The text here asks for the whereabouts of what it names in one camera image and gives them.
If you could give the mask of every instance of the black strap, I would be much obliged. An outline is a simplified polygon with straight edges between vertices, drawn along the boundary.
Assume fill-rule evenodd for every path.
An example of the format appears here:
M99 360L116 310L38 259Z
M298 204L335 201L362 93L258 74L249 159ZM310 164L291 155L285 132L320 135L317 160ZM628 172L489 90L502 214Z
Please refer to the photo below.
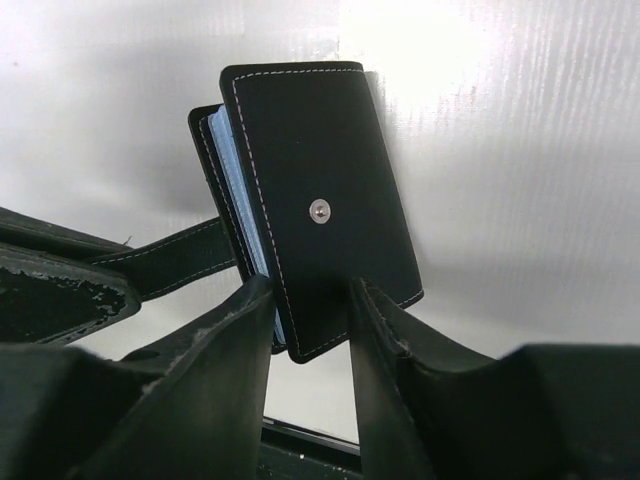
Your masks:
M126 275L143 301L236 264L220 218L141 248L86 261Z

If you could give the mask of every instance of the glossy white surface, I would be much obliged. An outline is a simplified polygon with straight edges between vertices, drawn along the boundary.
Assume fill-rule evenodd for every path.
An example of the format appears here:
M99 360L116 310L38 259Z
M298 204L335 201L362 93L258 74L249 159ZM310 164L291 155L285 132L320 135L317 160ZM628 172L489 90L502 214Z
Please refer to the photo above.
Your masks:
M235 63L345 59L373 87L426 298L489 354L640 342L640 2L0 0L0 204L140 246L216 214L186 124ZM235 271L81 343L120 357ZM348 348L274 357L267 414L357 438Z

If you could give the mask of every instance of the stitched edge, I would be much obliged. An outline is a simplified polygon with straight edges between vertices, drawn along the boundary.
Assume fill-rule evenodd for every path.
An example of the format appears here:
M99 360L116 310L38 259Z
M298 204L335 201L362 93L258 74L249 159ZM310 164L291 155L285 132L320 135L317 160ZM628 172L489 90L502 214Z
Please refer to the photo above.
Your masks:
M157 293L162 293L162 292L166 292L168 290L171 290L174 287L179 287L181 285L185 285L186 283L189 283L189 280L197 277L198 275L206 275L208 273L215 273L218 271L218 267L225 267L227 265L233 265L235 263L234 260L225 260L222 263L218 263L217 265L213 265L211 267L207 267L205 269L200 270L199 272L193 273L191 275L189 275L188 277L184 277L181 278L180 280L178 280L177 282L172 283L171 285L167 285L166 287L162 287L159 288L158 290L154 290L153 292L149 292L144 296L144 299L147 300L149 297L157 294Z
M177 236L175 238L172 238L170 240L167 239L165 242L162 242L160 244L157 244L157 245L151 244L151 245L148 245L146 247L142 247L140 250L134 251L133 253L126 254L126 255L124 255L122 257L118 256L117 258L109 258L107 260L99 260L97 262L92 262L91 264L92 265L103 265L103 264L106 264L106 263L121 262L121 261L127 260L129 258L143 257L145 255L148 255L151 252L154 252L154 251L159 250L159 249L161 249L163 247L166 247L167 245L171 245L172 243L177 242L178 240L183 240L183 239L188 238L188 237L190 237L192 235L195 235L198 232L206 230L207 228L212 228L212 227L216 226L218 223L220 223L220 219L216 218L209 225L205 225L203 227L200 227L200 228L198 228L198 229L196 229L196 230L194 230L192 232L185 232L184 234L179 235L179 236Z
M322 345L319 345L318 347L314 348L313 350L309 350L306 353L302 353L300 351L300 342L298 340L298 332L296 331L296 323L295 323L295 320L293 319L293 313L291 312L291 303L289 301L289 295L287 294L287 287L285 286L285 283L284 283L284 275L282 273L282 267L280 266L280 257L278 256L278 251L277 251L277 248L276 248L276 242L275 242L275 239L273 237L273 232L271 231L271 223L269 222L269 214L267 213L267 208L266 208L266 205L264 203L264 198L263 198L263 195L262 195L262 189L260 188L260 180L258 179L258 173L257 173L257 170L256 170L255 161L253 159L253 152L251 151L251 145L249 143L249 136L247 134L247 128L246 128L246 126L244 124L244 117L242 116L242 107L240 106L240 99L238 98L238 90L236 88L236 83L238 82L238 80L242 80L244 78L261 76L261 75L286 75L286 74L326 73L326 72L359 72L359 73L364 73L362 70L357 69L357 68L313 68L313 69L307 69L307 70L279 70L279 71L271 71L271 72L252 72L252 73L247 73L245 75L240 75L238 77L235 77L231 82L231 87L233 89L233 96L235 97L235 100L236 100L236 108L238 110L238 117L240 118L240 126L242 127L242 133L244 135L244 141L245 141L245 144L247 146L247 153L249 154L249 160L251 161L251 168L253 170L253 178L255 180L256 187L258 189L258 196L260 198L260 203L262 205L262 213L264 215L264 219L265 219L265 222L267 224L267 231L269 232L269 238L271 240L271 244L273 245L273 253L274 253L274 256L276 258L276 265L278 267L278 274L280 276L280 283L282 284L282 290L284 291L284 297L285 297L285 300L287 302L287 310L289 311L289 318L291 319L291 326L293 327L293 336L294 336L295 342L296 342L296 351L302 358L308 357L312 353L314 353L314 352L316 352L316 351L322 349L323 347L326 347L326 346L328 346L328 345L330 345L332 343L337 343L338 341L340 341L341 339L343 339L343 338L345 338L347 336L347 332L341 333L337 337L332 338L328 342L323 343ZM400 305L404 305L405 303L410 302L415 297L420 295L422 292L423 292L423 290L420 290L420 292L418 292L417 294L415 294L411 298L405 300Z
M240 253L242 254L242 259L244 260L244 265L247 268L247 271L251 273L252 268L249 266L249 262L247 261L247 257L244 254L244 248L242 248L242 242L240 241L240 235L238 235L238 229L236 228L236 224L233 221L233 215L231 213L231 208L229 207L229 202L227 202L227 197L224 194L224 190L222 189L222 184L220 183L220 177L218 176L218 171L216 170L216 165L213 162L213 154L211 153L211 149L209 148L209 144L207 143L207 139L204 133L204 129L202 128L202 122L198 122L198 129L200 130L200 136L202 137L202 143L204 144L204 148L207 151L207 155L209 157L209 163L211 163L211 168L213 170L213 176L216 177L216 183L218 184L218 190L220 190L220 195L222 196L222 201L224 202L225 207L227 207L227 212L229 213L229 221L231 223L231 227L233 227L233 233L236 235L236 240L238 241L238 246L240 247Z

